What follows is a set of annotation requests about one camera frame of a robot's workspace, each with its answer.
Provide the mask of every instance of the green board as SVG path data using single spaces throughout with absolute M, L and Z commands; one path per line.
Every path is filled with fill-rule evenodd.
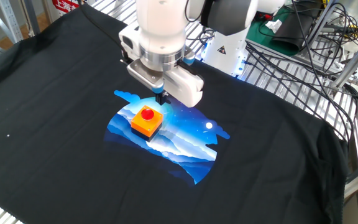
M 291 10 L 281 8 L 277 12 L 277 15 L 274 17 L 273 21 L 279 19 L 280 21 L 284 22 L 285 19 L 288 17 L 289 13 L 291 13 Z M 287 56 L 293 56 L 298 53 L 298 50 L 295 50 L 292 47 L 283 44 L 282 42 L 272 41 L 273 37 L 270 37 L 269 35 L 274 35 L 274 33 L 271 29 L 267 28 L 265 24 L 266 22 L 253 22 L 251 24 L 251 27 L 249 28 L 247 39 L 252 40 L 260 45 L 266 46 L 282 54 L 285 54 Z

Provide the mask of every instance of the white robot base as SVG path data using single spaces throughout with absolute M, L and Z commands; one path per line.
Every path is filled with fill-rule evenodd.
M 216 32 L 201 53 L 203 62 L 226 74 L 241 75 L 248 56 L 245 50 L 248 30 L 249 28 L 230 36 Z

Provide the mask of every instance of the wire rack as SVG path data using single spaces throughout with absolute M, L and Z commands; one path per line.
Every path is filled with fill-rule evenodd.
M 136 4 L 134 0 L 100 0 L 93 4 L 93 7 L 113 18 L 116 18 L 126 24 L 137 23 L 136 18 Z M 207 37 L 206 34 L 203 34 L 203 26 L 198 22 L 188 23 L 186 27 L 186 36 L 189 39 L 199 39 L 203 37 Z M 201 59 L 201 52 L 203 51 L 204 45 L 198 40 L 187 40 L 186 45 L 189 46 L 196 54 L 196 58 Z M 308 72 L 302 66 L 289 62 L 287 60 L 276 59 L 274 56 L 281 56 L 283 58 L 294 60 L 292 58 L 288 58 L 284 55 L 281 55 L 273 50 L 266 49 L 264 46 L 253 43 L 252 45 L 257 48 L 259 51 L 263 51 L 266 54 L 270 54 L 271 57 L 268 59 L 273 62 L 275 65 L 284 69 L 288 73 L 300 78 L 301 80 L 312 83 L 316 85 L 317 90 L 321 90 L 319 86 L 317 86 L 318 81 L 314 74 Z M 248 55 L 247 58 L 248 63 L 256 64 L 257 60 Z M 286 85 L 295 95 L 293 95 L 290 91 L 288 91 L 281 83 L 278 82 L 277 79 L 272 78 L 271 76 L 266 74 L 264 68 L 258 65 L 260 69 L 255 68 L 252 65 L 246 65 L 244 67 L 242 75 L 236 76 L 238 79 L 245 81 L 247 83 L 251 83 L 259 88 L 263 88 L 282 99 L 286 100 L 289 103 L 294 104 L 295 106 L 305 110 L 309 114 L 318 114 L 322 118 L 324 118 L 328 123 L 334 126 L 342 135 L 345 135 L 345 129 L 348 129 L 350 132 L 349 123 L 344 124 L 340 118 L 339 113 L 336 111 L 334 106 L 318 92 L 310 89 L 309 87 L 301 84 L 290 81 L 283 81 L 284 85 Z M 269 67 L 269 70 L 273 71 L 274 75 L 278 78 L 289 79 L 286 75 L 281 72 L 274 70 L 274 68 Z M 327 78 L 320 78 L 321 83 L 324 86 L 329 86 L 330 80 Z M 336 103 L 341 105 L 342 108 L 349 114 L 349 116 L 353 119 L 357 106 L 355 102 L 352 100 L 352 97 L 345 94 L 348 93 L 346 90 L 342 90 L 344 93 L 337 92 L 333 99 Z

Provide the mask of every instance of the red sign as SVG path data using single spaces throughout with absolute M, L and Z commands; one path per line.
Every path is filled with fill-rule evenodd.
M 57 10 L 68 13 L 78 7 L 77 0 L 52 0 Z

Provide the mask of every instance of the black fabric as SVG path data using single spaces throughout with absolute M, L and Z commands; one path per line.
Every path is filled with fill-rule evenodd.
M 109 33 L 125 26 L 86 6 Z M 0 56 L 0 206 L 25 223 L 341 223 L 346 157 L 332 129 L 275 95 L 203 63 L 196 108 L 218 138 L 195 186 L 167 162 L 103 137 L 131 78 L 114 42 L 74 10 Z

